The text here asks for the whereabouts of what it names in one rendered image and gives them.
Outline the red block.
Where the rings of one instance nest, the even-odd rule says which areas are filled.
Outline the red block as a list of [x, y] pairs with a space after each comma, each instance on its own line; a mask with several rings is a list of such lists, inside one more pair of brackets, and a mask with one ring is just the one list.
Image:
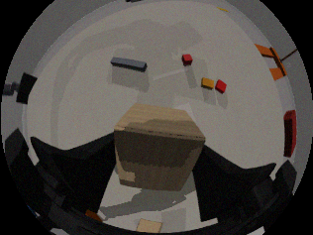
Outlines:
[[218, 90], [218, 92], [225, 93], [225, 89], [226, 89], [225, 82], [221, 80], [217, 80], [216, 89]]
[[191, 54], [188, 54], [188, 56], [183, 54], [183, 57], [181, 57], [181, 61], [183, 61], [183, 64], [192, 64], [192, 56], [191, 56]]

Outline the orange flat block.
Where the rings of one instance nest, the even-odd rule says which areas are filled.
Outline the orange flat block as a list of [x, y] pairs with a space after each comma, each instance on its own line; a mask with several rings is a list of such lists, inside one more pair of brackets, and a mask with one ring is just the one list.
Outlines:
[[201, 78], [201, 86], [205, 86], [205, 88], [213, 89], [214, 88], [213, 81], [214, 80], [209, 80], [208, 77], [202, 77]]

